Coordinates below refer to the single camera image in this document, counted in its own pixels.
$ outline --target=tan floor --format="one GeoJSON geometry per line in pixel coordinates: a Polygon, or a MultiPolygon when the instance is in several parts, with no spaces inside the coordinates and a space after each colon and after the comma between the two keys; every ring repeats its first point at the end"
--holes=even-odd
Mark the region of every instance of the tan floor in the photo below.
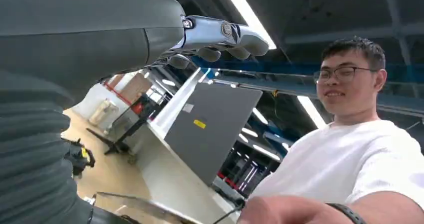
{"type": "MultiPolygon", "coordinates": [[[[82,179],[76,178],[78,195],[81,198],[92,197],[96,192],[110,192],[120,195],[135,196],[150,199],[149,190],[144,182],[141,173],[135,165],[128,163],[128,156],[123,154],[104,155],[107,146],[86,131],[87,127],[95,129],[82,117],[72,112],[70,109],[64,112],[70,117],[71,124],[63,136],[69,140],[81,138],[81,143],[93,152],[96,160],[95,167],[87,167],[82,175],[82,179]]],[[[122,207],[122,203],[116,203],[99,198],[96,206],[104,208],[110,212],[115,212],[122,207]]],[[[124,208],[119,213],[126,214],[143,224],[158,223],[139,211],[124,208]]]]}

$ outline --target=ceiling light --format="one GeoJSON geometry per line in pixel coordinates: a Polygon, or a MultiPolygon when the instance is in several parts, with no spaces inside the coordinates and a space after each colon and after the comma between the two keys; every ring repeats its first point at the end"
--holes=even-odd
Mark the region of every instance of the ceiling light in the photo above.
{"type": "Polygon", "coordinates": [[[242,128],[241,129],[241,131],[242,132],[244,132],[244,133],[246,133],[246,134],[249,134],[249,135],[251,135],[251,136],[254,136],[255,138],[257,138],[258,137],[258,134],[256,134],[256,132],[254,132],[254,131],[252,131],[252,130],[250,130],[250,129],[247,129],[247,128],[242,128]]]}
{"type": "Polygon", "coordinates": [[[290,146],[289,145],[287,145],[287,143],[281,143],[282,144],[282,146],[287,150],[287,151],[289,151],[290,150],[290,146]]]}
{"type": "Polygon", "coordinates": [[[207,71],[200,77],[199,79],[199,83],[203,82],[203,80],[206,78],[206,76],[208,75],[208,73],[211,71],[210,68],[207,69],[207,71]]]}
{"type": "Polygon", "coordinates": [[[244,181],[246,181],[246,180],[249,178],[249,176],[252,174],[252,172],[254,171],[254,169],[255,169],[255,168],[252,168],[252,169],[250,170],[249,174],[247,174],[246,178],[244,178],[244,181]]]}
{"type": "Polygon", "coordinates": [[[271,39],[264,26],[259,21],[258,17],[253,12],[252,8],[246,0],[231,0],[235,8],[246,21],[247,25],[256,31],[269,45],[269,49],[276,49],[276,45],[271,39]]]}
{"type": "Polygon", "coordinates": [[[174,83],[174,82],[172,82],[172,81],[170,81],[170,80],[163,79],[163,80],[162,80],[162,82],[163,82],[163,84],[166,84],[166,85],[168,85],[168,86],[173,86],[173,87],[175,87],[175,83],[174,83]]]}
{"type": "Polygon", "coordinates": [[[255,116],[257,116],[257,118],[259,118],[259,120],[263,123],[263,124],[265,124],[265,125],[268,125],[268,121],[267,121],[267,119],[258,111],[258,109],[256,109],[256,107],[255,108],[253,108],[253,114],[255,114],[255,116]]]}
{"type": "Polygon", "coordinates": [[[279,161],[279,160],[280,160],[280,157],[279,157],[278,155],[276,155],[276,154],[274,154],[274,153],[271,153],[271,152],[269,152],[269,151],[267,151],[267,150],[263,149],[262,147],[260,147],[260,146],[258,146],[258,145],[253,144],[253,148],[254,148],[254,149],[256,149],[257,151],[259,151],[259,152],[261,152],[261,153],[263,153],[263,154],[267,155],[268,157],[270,157],[270,158],[272,158],[272,159],[276,160],[276,161],[279,161]]]}
{"type": "Polygon", "coordinates": [[[252,178],[255,176],[255,173],[256,173],[257,171],[258,171],[258,169],[257,169],[257,168],[255,168],[255,169],[254,169],[254,172],[251,174],[251,176],[250,176],[250,178],[247,180],[246,184],[244,184],[243,191],[245,190],[245,188],[246,188],[246,186],[248,185],[248,183],[250,183],[250,182],[251,182],[252,178]]]}
{"type": "Polygon", "coordinates": [[[249,143],[249,140],[243,135],[243,134],[238,134],[238,136],[245,142],[245,143],[249,143]]]}
{"type": "Polygon", "coordinates": [[[327,125],[309,97],[298,95],[297,99],[299,100],[300,104],[302,104],[303,108],[312,119],[313,123],[315,123],[317,128],[322,128],[327,125]]]}

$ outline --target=silver robotic hand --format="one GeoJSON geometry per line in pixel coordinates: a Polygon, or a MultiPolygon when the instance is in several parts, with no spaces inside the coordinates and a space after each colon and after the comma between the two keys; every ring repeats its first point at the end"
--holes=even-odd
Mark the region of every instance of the silver robotic hand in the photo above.
{"type": "Polygon", "coordinates": [[[208,62],[216,62],[222,51],[228,51],[234,57],[245,60],[251,54],[263,56],[269,48],[268,43],[246,25],[190,15],[183,19],[183,26],[183,39],[165,51],[158,62],[168,58],[168,64],[184,68],[189,59],[183,56],[200,56],[208,62]]]}

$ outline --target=black watch strap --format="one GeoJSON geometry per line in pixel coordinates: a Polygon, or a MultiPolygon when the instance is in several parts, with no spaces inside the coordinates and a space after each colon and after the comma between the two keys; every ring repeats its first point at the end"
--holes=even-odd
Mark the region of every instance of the black watch strap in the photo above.
{"type": "Polygon", "coordinates": [[[362,217],[360,217],[358,214],[356,214],[354,211],[352,211],[349,207],[345,205],[337,203],[327,203],[327,205],[345,214],[354,224],[366,224],[362,217]]]}

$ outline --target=man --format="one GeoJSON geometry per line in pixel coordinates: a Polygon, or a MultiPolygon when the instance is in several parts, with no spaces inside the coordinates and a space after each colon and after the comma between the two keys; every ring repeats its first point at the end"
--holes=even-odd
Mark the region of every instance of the man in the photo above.
{"type": "Polygon", "coordinates": [[[420,145],[377,115],[385,62],[378,44],[359,37],[323,52],[316,91],[334,122],[293,145],[238,223],[424,224],[420,145]]]}

